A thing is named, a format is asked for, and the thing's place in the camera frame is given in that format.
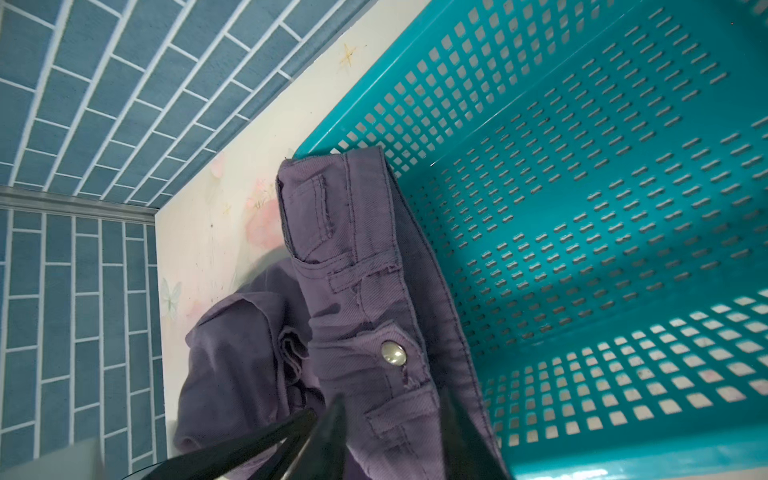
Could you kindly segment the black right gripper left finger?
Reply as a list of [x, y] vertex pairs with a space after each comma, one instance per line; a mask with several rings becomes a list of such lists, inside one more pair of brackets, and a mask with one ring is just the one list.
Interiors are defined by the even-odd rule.
[[347, 459], [344, 397], [319, 416], [303, 410], [255, 433], [152, 466], [146, 479], [218, 479], [266, 453], [252, 479], [342, 479]]

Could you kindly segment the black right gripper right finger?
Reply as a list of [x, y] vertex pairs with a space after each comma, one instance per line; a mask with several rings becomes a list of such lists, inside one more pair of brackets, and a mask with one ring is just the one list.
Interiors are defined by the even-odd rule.
[[468, 413], [448, 389], [440, 392], [440, 431], [446, 479], [509, 479]]

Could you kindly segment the purple trousers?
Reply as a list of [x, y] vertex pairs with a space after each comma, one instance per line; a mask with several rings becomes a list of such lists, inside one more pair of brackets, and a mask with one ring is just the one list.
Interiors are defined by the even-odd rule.
[[288, 255], [186, 337], [174, 446], [187, 454], [346, 406], [348, 479], [440, 479], [439, 393], [492, 454], [481, 384], [435, 255], [377, 148], [285, 161]]

